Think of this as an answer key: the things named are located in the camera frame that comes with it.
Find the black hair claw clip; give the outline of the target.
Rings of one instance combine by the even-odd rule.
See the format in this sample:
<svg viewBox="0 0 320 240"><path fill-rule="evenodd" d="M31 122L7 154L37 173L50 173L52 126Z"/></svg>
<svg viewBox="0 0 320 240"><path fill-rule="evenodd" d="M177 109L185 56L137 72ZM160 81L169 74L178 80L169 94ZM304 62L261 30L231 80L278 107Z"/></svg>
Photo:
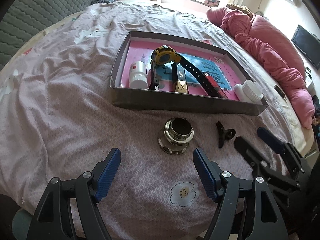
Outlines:
<svg viewBox="0 0 320 240"><path fill-rule="evenodd" d="M216 123L217 132L219 136L219 148L223 148L225 141L230 141L235 137L236 131L232 128L225 129L220 121Z"/></svg>

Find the white round jar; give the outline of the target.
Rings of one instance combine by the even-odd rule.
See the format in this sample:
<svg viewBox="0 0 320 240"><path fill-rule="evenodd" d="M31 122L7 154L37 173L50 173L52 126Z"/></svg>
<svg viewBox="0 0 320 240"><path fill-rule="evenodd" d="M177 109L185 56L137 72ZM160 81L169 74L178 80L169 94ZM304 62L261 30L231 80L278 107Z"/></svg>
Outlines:
<svg viewBox="0 0 320 240"><path fill-rule="evenodd" d="M259 103L263 98L263 93L260 91L257 85L251 80L246 80L242 84L241 90L244 94L245 99L248 102Z"/></svg>

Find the gold metal ring fitting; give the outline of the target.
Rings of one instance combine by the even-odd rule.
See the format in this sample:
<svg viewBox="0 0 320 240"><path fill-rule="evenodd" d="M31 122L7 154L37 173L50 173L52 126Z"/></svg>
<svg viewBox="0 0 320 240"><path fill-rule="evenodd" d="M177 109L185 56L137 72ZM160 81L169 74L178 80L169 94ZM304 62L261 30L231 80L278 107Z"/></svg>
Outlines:
<svg viewBox="0 0 320 240"><path fill-rule="evenodd" d="M167 120L158 134L160 148L170 155L183 154L194 137L194 129L186 118Z"/></svg>

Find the black gold perfume bottle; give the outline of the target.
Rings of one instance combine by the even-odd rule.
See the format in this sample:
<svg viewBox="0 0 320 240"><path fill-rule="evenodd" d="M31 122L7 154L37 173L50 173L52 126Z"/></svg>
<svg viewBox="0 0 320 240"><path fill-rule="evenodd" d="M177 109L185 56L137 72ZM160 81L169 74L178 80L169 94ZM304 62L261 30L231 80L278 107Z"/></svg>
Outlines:
<svg viewBox="0 0 320 240"><path fill-rule="evenodd" d="M176 93L188 94L189 90L184 68L180 64L172 63L171 72L173 91Z"/></svg>

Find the yellow black wrist watch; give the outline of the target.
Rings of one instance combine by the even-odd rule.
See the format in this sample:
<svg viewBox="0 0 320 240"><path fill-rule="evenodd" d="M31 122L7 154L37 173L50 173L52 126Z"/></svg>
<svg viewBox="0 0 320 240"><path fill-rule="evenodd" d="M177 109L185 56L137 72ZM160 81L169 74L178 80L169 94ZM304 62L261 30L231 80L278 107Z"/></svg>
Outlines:
<svg viewBox="0 0 320 240"><path fill-rule="evenodd" d="M208 96L224 98L227 96L213 77L207 72L201 72L195 65L189 62L176 50L167 45L162 45L151 54L150 85L151 90L159 89L159 79L156 76L156 68L171 63L172 85L177 93L187 92L187 82L181 79L180 74L189 72L201 85Z"/></svg>

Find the small white pill bottle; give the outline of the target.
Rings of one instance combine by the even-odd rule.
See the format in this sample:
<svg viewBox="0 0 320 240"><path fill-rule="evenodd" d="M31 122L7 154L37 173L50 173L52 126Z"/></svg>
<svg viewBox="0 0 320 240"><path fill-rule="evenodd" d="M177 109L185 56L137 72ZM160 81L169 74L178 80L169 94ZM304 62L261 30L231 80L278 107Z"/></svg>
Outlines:
<svg viewBox="0 0 320 240"><path fill-rule="evenodd" d="M132 89L147 89L148 75L146 65L142 61L136 61L130 66L129 87Z"/></svg>

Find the white earbuds case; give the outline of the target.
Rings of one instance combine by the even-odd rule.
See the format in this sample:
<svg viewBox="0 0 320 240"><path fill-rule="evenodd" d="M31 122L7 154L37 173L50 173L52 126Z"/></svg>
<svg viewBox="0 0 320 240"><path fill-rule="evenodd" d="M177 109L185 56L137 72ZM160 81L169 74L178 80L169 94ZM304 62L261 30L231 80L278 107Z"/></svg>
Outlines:
<svg viewBox="0 0 320 240"><path fill-rule="evenodd" d="M239 101L247 102L248 98L242 90L242 84L236 84L233 87L233 91L238 97Z"/></svg>

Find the floral pink bed sheet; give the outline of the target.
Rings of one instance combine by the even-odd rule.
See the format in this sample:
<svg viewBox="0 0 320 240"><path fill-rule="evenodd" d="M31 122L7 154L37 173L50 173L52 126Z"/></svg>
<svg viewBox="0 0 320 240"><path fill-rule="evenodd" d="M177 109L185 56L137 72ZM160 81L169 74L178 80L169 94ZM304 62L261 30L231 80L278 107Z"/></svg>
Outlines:
<svg viewBox="0 0 320 240"><path fill-rule="evenodd" d="M174 112L131 111L107 99L116 54L134 30L209 41L229 51L260 86L267 109L259 116L183 113L194 138L184 154L164 153L157 134ZM98 205L111 237L196 237L208 228L216 205L201 185L193 150L202 148L237 177L252 176L231 141L218 149L218 121L246 137L280 172L283 161L258 138L258 127L302 154L312 145L312 132L274 90L272 77L209 21L159 5L96 4L1 71L1 193L34 213L51 178L77 178L116 147L120 167Z"/></svg>

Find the pink quilt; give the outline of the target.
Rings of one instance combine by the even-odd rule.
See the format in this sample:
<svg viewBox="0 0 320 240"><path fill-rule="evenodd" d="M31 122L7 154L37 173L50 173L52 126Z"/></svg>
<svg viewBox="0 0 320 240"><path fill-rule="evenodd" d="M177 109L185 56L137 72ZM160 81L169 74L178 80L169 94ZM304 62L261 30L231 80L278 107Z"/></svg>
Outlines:
<svg viewBox="0 0 320 240"><path fill-rule="evenodd" d="M207 11L208 20L231 36L280 85L304 128L312 128L315 113L305 83L304 63L289 39L270 22L241 7Z"/></svg>

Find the black television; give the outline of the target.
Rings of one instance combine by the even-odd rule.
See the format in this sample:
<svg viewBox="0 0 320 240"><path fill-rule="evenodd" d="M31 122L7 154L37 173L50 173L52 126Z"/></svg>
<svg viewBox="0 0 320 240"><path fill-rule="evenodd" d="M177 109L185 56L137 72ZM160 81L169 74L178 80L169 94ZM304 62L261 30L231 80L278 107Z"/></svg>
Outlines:
<svg viewBox="0 0 320 240"><path fill-rule="evenodd" d="M302 54L311 62L311 64L319 70L320 60L320 42L319 38L301 25L298 25L293 37L292 43L302 52Z"/></svg>

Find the grey quilted headboard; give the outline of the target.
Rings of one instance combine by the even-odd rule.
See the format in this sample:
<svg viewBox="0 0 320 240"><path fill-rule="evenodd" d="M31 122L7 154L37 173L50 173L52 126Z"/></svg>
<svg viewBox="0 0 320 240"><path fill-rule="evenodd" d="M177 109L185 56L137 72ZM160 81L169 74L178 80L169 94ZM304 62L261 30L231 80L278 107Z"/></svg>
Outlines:
<svg viewBox="0 0 320 240"><path fill-rule="evenodd" d="M15 0L1 20L1 68L33 36L93 0Z"/></svg>

